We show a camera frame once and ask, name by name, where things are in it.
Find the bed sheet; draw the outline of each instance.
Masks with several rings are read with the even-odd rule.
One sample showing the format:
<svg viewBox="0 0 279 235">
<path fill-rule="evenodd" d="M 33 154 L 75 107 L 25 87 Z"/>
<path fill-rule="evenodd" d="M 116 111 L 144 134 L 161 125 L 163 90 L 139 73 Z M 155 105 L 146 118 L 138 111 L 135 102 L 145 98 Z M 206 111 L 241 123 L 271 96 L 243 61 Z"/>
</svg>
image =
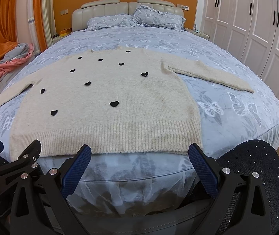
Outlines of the bed sheet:
<svg viewBox="0 0 279 235">
<path fill-rule="evenodd" d="M 248 67 L 215 44 L 189 32 L 153 27 L 77 31 L 48 48 L 18 73 L 7 87 L 64 56 L 87 49 L 120 46 L 172 53 L 233 73 L 250 83 L 254 94 L 180 75 L 201 114 L 204 153 L 219 158 L 238 144 L 261 139 L 279 146 L 279 100 Z M 1 156 L 9 158 L 9 133 L 27 90 L 0 107 Z M 70 156 L 39 158 L 44 172 Z M 138 216 L 175 209 L 196 173 L 187 156 L 165 153 L 93 155 L 74 194 L 67 197 L 76 211 L 93 216 Z"/>
</svg>

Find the white curtain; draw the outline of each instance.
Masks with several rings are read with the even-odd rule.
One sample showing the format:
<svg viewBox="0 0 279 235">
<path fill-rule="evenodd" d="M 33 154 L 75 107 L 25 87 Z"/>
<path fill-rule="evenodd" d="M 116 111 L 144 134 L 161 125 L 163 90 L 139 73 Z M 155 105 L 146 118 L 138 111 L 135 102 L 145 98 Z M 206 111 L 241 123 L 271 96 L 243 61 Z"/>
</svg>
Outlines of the white curtain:
<svg viewBox="0 0 279 235">
<path fill-rule="evenodd" d="M 56 34 L 54 10 L 52 5 L 52 0 L 42 0 L 41 1 L 44 33 L 47 47 L 52 46 L 52 36 Z"/>
<path fill-rule="evenodd" d="M 29 22 L 29 30 L 31 34 L 32 43 L 34 45 L 34 54 L 38 56 L 41 53 L 40 45 L 38 43 L 35 20 L 34 20 L 34 10 L 33 10 L 33 0 L 27 0 L 27 18 Z"/>
</svg>

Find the person's leg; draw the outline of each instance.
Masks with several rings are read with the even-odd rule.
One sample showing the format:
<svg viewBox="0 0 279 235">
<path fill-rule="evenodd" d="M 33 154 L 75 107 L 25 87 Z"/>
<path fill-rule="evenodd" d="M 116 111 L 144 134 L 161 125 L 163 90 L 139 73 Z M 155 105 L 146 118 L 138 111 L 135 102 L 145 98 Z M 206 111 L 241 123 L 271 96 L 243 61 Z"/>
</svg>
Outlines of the person's leg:
<svg viewBox="0 0 279 235">
<path fill-rule="evenodd" d="M 269 203 L 272 234 L 275 234 L 279 230 L 279 157 L 275 149 L 262 140 L 250 140 L 230 150 L 217 162 L 237 174 L 258 172 Z"/>
</svg>

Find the ruffled pillowcase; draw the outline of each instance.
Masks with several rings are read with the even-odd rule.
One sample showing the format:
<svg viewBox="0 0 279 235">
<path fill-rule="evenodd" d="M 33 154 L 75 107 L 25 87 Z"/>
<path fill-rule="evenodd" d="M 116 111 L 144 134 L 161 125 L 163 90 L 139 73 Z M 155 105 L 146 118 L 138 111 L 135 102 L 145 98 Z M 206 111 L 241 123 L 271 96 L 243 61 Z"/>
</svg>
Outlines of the ruffled pillowcase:
<svg viewBox="0 0 279 235">
<path fill-rule="evenodd" d="M 176 31 L 184 30 L 186 19 L 170 12 L 154 10 L 146 5 L 139 5 L 134 12 L 133 20 L 144 26 L 168 28 Z"/>
<path fill-rule="evenodd" d="M 132 20 L 133 15 L 119 14 L 112 16 L 93 17 L 87 22 L 87 28 L 84 31 L 93 31 L 111 27 L 136 26 Z"/>
</svg>

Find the headboard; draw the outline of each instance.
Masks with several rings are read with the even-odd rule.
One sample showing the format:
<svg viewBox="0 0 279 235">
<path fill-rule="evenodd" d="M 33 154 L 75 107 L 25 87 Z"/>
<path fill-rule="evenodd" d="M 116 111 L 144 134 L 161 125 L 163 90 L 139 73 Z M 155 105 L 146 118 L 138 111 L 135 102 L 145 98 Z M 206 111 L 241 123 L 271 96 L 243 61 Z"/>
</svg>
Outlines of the headboard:
<svg viewBox="0 0 279 235">
<path fill-rule="evenodd" d="M 137 2 L 120 2 L 120 0 L 99 0 L 85 3 L 72 13 L 72 32 L 86 29 L 87 22 L 93 17 L 134 14 L 139 4 L 147 5 L 155 10 L 170 12 L 184 16 L 183 10 L 173 3 L 162 0 L 137 0 Z"/>
</svg>

